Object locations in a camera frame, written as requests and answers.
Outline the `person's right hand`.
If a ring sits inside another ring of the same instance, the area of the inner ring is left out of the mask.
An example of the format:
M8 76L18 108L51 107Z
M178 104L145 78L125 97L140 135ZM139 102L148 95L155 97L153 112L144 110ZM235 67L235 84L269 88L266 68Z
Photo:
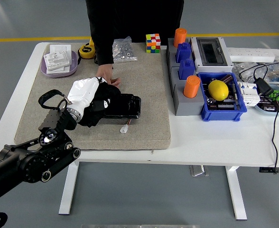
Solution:
M113 72L112 64L104 64L98 67L96 76L102 77L105 79L105 81L108 84L118 87L121 83L121 79L120 78L113 79L112 72Z

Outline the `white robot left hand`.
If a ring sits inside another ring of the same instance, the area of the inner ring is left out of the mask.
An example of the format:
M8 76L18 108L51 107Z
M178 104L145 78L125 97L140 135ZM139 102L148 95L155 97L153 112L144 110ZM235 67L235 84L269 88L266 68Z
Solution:
M95 98L100 84L106 83L102 77L93 77L77 80L73 83L68 94L69 105L67 110L71 113L81 115L85 108L92 111L107 109L110 104L109 98Z

